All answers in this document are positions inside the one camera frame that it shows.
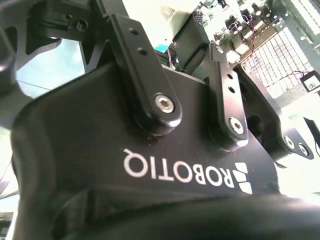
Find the capacitor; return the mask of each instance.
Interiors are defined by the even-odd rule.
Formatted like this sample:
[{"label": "capacitor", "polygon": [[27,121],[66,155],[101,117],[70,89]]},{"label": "capacitor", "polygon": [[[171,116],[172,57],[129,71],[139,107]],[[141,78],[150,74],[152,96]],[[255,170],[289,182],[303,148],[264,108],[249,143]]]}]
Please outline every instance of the capacitor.
[{"label": "capacitor", "polygon": [[251,7],[253,8],[253,10],[254,10],[254,12],[255,12],[255,15],[257,15],[257,16],[260,16],[260,15],[261,15],[261,10],[260,10],[260,8],[258,7],[257,4],[253,3],[253,4],[251,5]]},{"label": "capacitor", "polygon": [[240,11],[247,9],[245,0],[237,0]]},{"label": "capacitor", "polygon": [[264,6],[264,7],[261,9],[261,12],[262,12],[262,15],[263,15],[263,16],[266,16],[267,18],[270,18],[270,16],[271,16],[271,10],[270,10],[268,7]]},{"label": "capacitor", "polygon": [[231,25],[234,25],[237,19],[234,16],[230,16],[228,20],[225,21],[225,25],[227,28],[230,28]]},{"label": "capacitor", "polygon": [[238,31],[242,31],[242,29],[244,29],[244,27],[241,25],[241,22],[236,21],[236,28]]},{"label": "capacitor", "polygon": [[215,34],[213,37],[214,37],[215,43],[219,45],[220,41],[221,41],[221,37],[219,35],[217,35],[217,34]]},{"label": "capacitor", "polygon": [[220,4],[223,9],[228,5],[225,0],[218,0],[218,4]]}]

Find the bolt head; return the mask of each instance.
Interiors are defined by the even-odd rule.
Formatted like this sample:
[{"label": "bolt head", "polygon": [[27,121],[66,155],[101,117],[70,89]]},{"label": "bolt head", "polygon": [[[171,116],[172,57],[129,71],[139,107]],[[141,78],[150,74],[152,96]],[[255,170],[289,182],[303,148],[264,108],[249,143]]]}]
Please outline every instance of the bolt head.
[{"label": "bolt head", "polygon": [[162,112],[170,114],[174,111],[175,105],[172,100],[165,95],[157,95],[155,97],[156,106],[161,109]]},{"label": "bolt head", "polygon": [[309,152],[305,146],[303,146],[302,144],[299,144],[299,148],[304,155],[309,156]]},{"label": "bolt head", "polygon": [[296,146],[294,144],[294,142],[288,137],[288,136],[285,136],[284,137],[284,140],[285,140],[285,143],[287,144],[287,146],[290,148],[290,149],[295,149]]},{"label": "bolt head", "polygon": [[242,135],[245,133],[244,126],[241,124],[241,122],[236,119],[235,117],[230,117],[229,124],[231,128],[239,135]]}]

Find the black metal plate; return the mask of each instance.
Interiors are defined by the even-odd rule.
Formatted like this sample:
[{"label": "black metal plate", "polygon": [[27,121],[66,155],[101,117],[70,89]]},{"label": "black metal plate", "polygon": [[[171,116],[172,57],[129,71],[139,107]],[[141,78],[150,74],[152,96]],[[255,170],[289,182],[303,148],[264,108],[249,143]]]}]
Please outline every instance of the black metal plate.
[{"label": "black metal plate", "polygon": [[[111,63],[34,100],[18,115],[12,147],[20,187],[17,226],[22,232],[32,235],[43,228],[37,235],[45,236],[57,211],[88,189],[108,192],[108,200],[124,209],[241,195],[244,193],[233,174],[235,163],[246,164],[248,174],[242,174],[242,181],[251,184],[253,194],[278,192],[274,162],[251,134],[248,145],[235,152],[226,152],[212,141],[209,88],[193,77],[167,69],[165,73],[181,103],[183,118],[163,137],[152,137],[136,124],[120,72]],[[148,169],[143,177],[132,177],[125,171],[125,149],[146,159]],[[151,157],[155,159],[155,175]],[[173,181],[159,180],[164,173],[162,158]],[[211,181],[218,185],[222,178],[221,185],[210,184],[207,177],[206,184],[199,184],[193,171],[187,182],[190,175],[184,166],[178,168],[178,174],[186,182],[179,181],[173,173],[178,161],[190,168],[202,165],[204,172],[212,166]],[[130,166],[140,172],[143,165],[134,159]],[[223,172],[228,170],[233,188],[225,182]]]}]

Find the sticker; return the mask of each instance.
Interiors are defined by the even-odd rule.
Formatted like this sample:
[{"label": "sticker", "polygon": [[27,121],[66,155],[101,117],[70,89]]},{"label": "sticker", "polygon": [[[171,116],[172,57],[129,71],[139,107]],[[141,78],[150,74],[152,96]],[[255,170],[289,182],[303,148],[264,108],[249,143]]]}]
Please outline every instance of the sticker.
[{"label": "sticker", "polygon": [[307,90],[310,92],[320,86],[320,81],[316,76],[312,76],[308,80],[304,81],[304,85],[307,88]]}]

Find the white grid panel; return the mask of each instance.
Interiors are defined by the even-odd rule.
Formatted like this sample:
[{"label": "white grid panel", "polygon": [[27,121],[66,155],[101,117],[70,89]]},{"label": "white grid panel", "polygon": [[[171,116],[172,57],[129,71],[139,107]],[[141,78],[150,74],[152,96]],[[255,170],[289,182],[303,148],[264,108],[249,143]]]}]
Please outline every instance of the white grid panel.
[{"label": "white grid panel", "polygon": [[315,35],[320,33],[320,14],[309,0],[291,0]]},{"label": "white grid panel", "polygon": [[304,73],[293,72],[313,70],[287,27],[257,49],[245,63],[260,78],[273,98],[299,85]]}]

